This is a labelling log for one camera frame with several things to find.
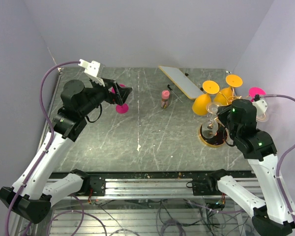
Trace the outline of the pink wine glass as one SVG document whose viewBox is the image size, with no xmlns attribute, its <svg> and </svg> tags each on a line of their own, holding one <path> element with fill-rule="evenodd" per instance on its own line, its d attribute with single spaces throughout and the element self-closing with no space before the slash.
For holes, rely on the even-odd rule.
<svg viewBox="0 0 295 236">
<path fill-rule="evenodd" d="M 266 92 L 259 87 L 251 87 L 249 89 L 248 95 L 249 95 L 249 97 L 251 97 L 251 99 L 250 99 L 251 102 L 254 102 L 254 98 L 257 94 L 258 95 L 266 95 Z"/>
<path fill-rule="evenodd" d="M 112 93 L 113 93 L 113 100 L 114 100 L 114 96 L 115 96 L 115 92 L 114 92 L 114 86 L 112 87 Z M 116 111 L 120 114 L 125 114 L 128 112 L 128 105 L 126 104 L 126 102 L 123 105 L 117 105 L 116 104 Z"/>
</svg>

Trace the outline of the orange wine glass right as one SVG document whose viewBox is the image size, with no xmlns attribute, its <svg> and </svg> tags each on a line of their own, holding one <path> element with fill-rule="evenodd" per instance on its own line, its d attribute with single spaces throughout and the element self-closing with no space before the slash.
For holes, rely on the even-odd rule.
<svg viewBox="0 0 295 236">
<path fill-rule="evenodd" d="M 214 102 L 220 103 L 221 105 L 230 105 L 235 97 L 235 88 L 242 86 L 243 80 L 238 75 L 229 74 L 225 79 L 228 87 L 221 89 L 215 98 Z"/>
</svg>

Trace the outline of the yellow framed tilted mirror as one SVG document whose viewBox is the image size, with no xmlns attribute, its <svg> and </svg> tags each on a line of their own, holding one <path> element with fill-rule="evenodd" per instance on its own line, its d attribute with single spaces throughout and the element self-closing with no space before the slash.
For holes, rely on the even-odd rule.
<svg viewBox="0 0 295 236">
<path fill-rule="evenodd" d="M 179 68 L 162 66 L 158 67 L 186 96 L 195 100 L 204 93 L 197 87 Z"/>
</svg>

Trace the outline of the clear wine glass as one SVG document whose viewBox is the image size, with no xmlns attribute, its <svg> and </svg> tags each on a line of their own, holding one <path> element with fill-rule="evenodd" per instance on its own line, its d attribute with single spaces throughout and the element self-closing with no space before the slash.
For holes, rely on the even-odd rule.
<svg viewBox="0 0 295 236">
<path fill-rule="evenodd" d="M 218 138 L 218 130 L 221 125 L 217 117 L 218 108 L 220 106 L 221 104 L 217 102 L 210 102 L 206 106 L 208 113 L 206 116 L 206 120 L 201 126 L 201 137 L 205 140 L 206 143 L 211 145 L 216 145 L 216 143 L 220 140 L 220 138 Z"/>
<path fill-rule="evenodd" d="M 259 122 L 267 122 L 268 121 L 268 115 L 267 114 L 257 115 L 256 120 L 259 121 Z"/>
</svg>

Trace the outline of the aluminium rail frame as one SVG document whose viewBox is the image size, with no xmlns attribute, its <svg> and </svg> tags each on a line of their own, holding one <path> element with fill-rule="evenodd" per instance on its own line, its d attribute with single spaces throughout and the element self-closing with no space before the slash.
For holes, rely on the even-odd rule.
<svg viewBox="0 0 295 236">
<path fill-rule="evenodd" d="M 219 197 L 208 184 L 209 171 L 88 172 L 91 195 L 97 200 L 196 199 Z"/>
</svg>

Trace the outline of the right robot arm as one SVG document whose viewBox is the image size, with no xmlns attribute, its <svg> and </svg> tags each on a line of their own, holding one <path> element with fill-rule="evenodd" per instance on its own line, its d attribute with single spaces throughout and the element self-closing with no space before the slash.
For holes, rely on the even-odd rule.
<svg viewBox="0 0 295 236">
<path fill-rule="evenodd" d="M 237 99 L 230 105 L 217 107 L 216 115 L 251 166 L 263 198 L 237 183 L 224 169 L 209 174 L 207 189 L 214 195 L 226 194 L 236 202 L 251 217 L 260 235 L 287 236 L 295 229 L 295 204 L 281 176 L 274 141 L 267 132 L 257 128 L 256 105 Z"/>
</svg>

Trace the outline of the gold wine glass rack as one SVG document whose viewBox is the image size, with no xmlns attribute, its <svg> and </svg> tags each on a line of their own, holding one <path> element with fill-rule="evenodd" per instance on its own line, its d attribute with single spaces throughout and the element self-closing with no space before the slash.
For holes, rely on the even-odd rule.
<svg viewBox="0 0 295 236">
<path fill-rule="evenodd" d="M 200 140 L 207 146 L 217 148 L 225 143 L 224 127 L 217 117 L 217 110 L 223 104 L 219 101 L 211 101 L 206 105 L 206 119 L 199 128 Z"/>
</svg>

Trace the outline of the orange wine glass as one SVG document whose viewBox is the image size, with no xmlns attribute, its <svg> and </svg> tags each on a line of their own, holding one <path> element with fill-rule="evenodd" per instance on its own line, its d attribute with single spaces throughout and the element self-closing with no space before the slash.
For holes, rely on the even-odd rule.
<svg viewBox="0 0 295 236">
<path fill-rule="evenodd" d="M 205 116 L 207 105 L 211 102 L 211 95 L 217 94 L 220 91 L 219 85 L 212 80 L 204 81 L 202 84 L 204 94 L 200 95 L 193 103 L 192 111 L 199 116 Z"/>
<path fill-rule="evenodd" d="M 243 80 L 238 75 L 229 74 L 225 79 L 228 87 L 221 89 L 215 98 L 214 102 L 220 103 L 221 105 L 230 105 L 235 97 L 235 88 L 242 86 Z"/>
</svg>

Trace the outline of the orange wine glass left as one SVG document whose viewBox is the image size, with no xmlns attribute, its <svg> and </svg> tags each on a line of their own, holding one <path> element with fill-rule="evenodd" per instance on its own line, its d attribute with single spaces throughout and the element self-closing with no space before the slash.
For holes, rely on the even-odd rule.
<svg viewBox="0 0 295 236">
<path fill-rule="evenodd" d="M 220 91 L 219 85 L 212 80 L 204 81 L 202 84 L 204 94 L 200 95 L 193 103 L 192 111 L 199 116 L 205 116 L 207 105 L 211 102 L 211 95 L 217 94 Z"/>
</svg>

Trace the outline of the small pink capped bottle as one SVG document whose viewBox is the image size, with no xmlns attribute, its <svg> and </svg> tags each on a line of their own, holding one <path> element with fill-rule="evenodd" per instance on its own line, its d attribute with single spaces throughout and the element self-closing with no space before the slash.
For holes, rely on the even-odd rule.
<svg viewBox="0 0 295 236">
<path fill-rule="evenodd" d="M 161 108 L 165 109 L 168 107 L 168 100 L 170 98 L 170 92 L 168 90 L 164 90 L 161 93 Z"/>
</svg>

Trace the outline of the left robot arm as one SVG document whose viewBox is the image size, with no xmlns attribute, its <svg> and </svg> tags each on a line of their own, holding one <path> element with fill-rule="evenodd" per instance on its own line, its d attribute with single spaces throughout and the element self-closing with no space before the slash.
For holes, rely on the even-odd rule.
<svg viewBox="0 0 295 236">
<path fill-rule="evenodd" d="M 11 187 L 0 190 L 0 200 L 12 212 L 38 224 L 64 197 L 90 191 L 89 175 L 77 169 L 53 184 L 46 183 L 63 153 L 89 122 L 89 113 L 102 109 L 102 102 L 123 105 L 132 92 L 131 87 L 121 86 L 114 80 L 103 82 L 100 85 L 91 81 L 90 88 L 80 80 L 70 80 L 64 85 L 60 95 L 63 105 L 53 118 L 43 145 L 22 176 Z"/>
</svg>

